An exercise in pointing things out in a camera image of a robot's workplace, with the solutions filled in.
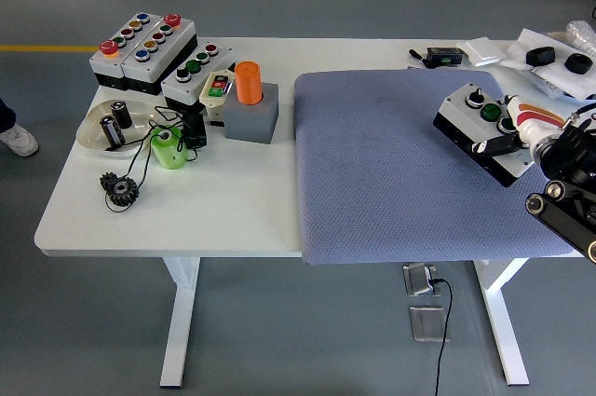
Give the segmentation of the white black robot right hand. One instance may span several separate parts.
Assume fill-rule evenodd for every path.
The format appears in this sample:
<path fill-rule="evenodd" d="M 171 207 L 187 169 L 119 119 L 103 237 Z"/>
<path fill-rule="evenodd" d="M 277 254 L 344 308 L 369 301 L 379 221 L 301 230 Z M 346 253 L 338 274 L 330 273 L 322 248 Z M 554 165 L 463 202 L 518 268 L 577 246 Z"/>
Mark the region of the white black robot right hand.
<path fill-rule="evenodd" d="M 519 95 L 507 96 L 508 115 L 513 132 L 473 143 L 469 150 L 480 157 L 498 157 L 528 148 L 533 154 L 540 142 L 559 137 L 565 121 L 547 108 L 528 102 Z"/>

